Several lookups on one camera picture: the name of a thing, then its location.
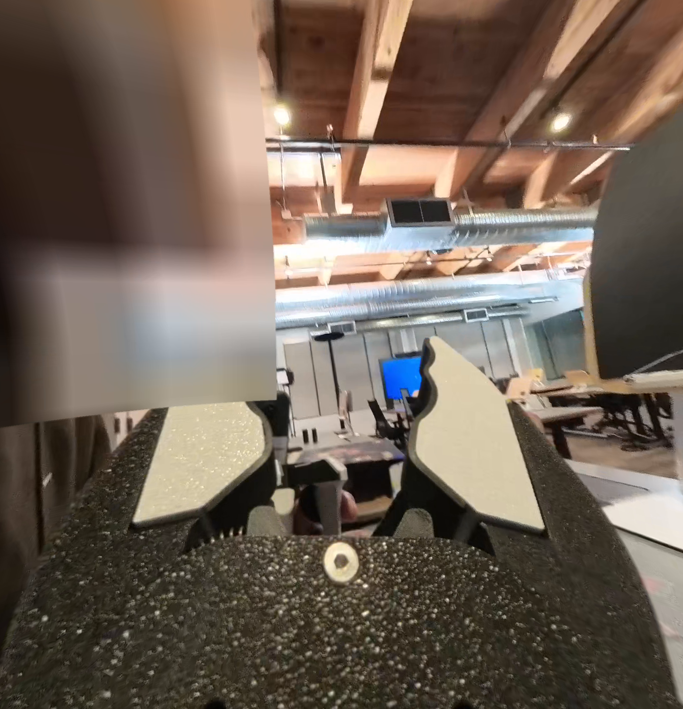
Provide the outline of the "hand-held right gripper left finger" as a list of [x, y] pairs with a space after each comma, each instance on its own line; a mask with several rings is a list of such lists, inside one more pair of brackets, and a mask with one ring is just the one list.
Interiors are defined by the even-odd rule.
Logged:
[[274, 437], [254, 403], [169, 408], [144, 477], [133, 526], [152, 527], [210, 512], [248, 479], [263, 473], [254, 493], [275, 490]]

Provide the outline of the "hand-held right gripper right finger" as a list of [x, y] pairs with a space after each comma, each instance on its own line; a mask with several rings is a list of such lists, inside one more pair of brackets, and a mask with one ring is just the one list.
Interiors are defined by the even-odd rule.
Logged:
[[507, 400], [441, 338], [424, 343], [405, 482], [417, 472], [480, 522], [541, 534], [545, 523]]

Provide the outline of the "wooden partition panel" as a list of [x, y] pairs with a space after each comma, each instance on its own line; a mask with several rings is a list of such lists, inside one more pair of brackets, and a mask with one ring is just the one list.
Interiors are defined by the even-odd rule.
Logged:
[[590, 283], [590, 269], [583, 276], [583, 328], [586, 372], [593, 381], [601, 379], [594, 338], [593, 302]]

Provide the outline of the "black floor lamp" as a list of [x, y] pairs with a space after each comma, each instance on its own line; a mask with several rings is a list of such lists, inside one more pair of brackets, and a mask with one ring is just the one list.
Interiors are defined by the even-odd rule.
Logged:
[[346, 432], [346, 425], [344, 423], [344, 417], [342, 414], [339, 413], [340, 411], [340, 388], [339, 388], [339, 380], [337, 376], [337, 367], [336, 367], [336, 361], [335, 361], [335, 355], [334, 355], [334, 348], [333, 348], [333, 342], [336, 342], [338, 340], [341, 340], [344, 338], [345, 333], [340, 331], [340, 330], [328, 330], [328, 331], [323, 331], [323, 332], [318, 332], [313, 334], [312, 339], [315, 342], [323, 342], [327, 345], [327, 349], [329, 352], [329, 360], [330, 360], [330, 366], [332, 370], [332, 380], [334, 383], [334, 390], [335, 390], [335, 398], [336, 398], [336, 403], [337, 403], [337, 420], [339, 426], [337, 427], [337, 430], [335, 430], [335, 433], [337, 435], [342, 435]]

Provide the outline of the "black monitor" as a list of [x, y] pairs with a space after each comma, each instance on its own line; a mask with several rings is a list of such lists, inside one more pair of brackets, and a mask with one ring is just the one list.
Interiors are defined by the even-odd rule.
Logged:
[[601, 379], [683, 349], [683, 108], [616, 158], [584, 284]]

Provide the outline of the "blue wall screen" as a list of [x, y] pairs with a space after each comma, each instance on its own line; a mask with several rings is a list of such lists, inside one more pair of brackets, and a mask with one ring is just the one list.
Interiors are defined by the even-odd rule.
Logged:
[[383, 397], [386, 401], [401, 401], [402, 392], [416, 395], [422, 385], [421, 352], [410, 352], [379, 360]]

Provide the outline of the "silver ventilation duct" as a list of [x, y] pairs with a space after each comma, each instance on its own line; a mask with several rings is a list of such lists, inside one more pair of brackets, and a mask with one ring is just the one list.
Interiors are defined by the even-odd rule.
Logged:
[[542, 304], [574, 295], [582, 301], [583, 275], [555, 271], [288, 288], [275, 294], [275, 328]]
[[597, 207], [458, 212], [445, 199], [387, 199], [376, 215], [304, 217], [305, 243], [338, 253], [590, 242]]

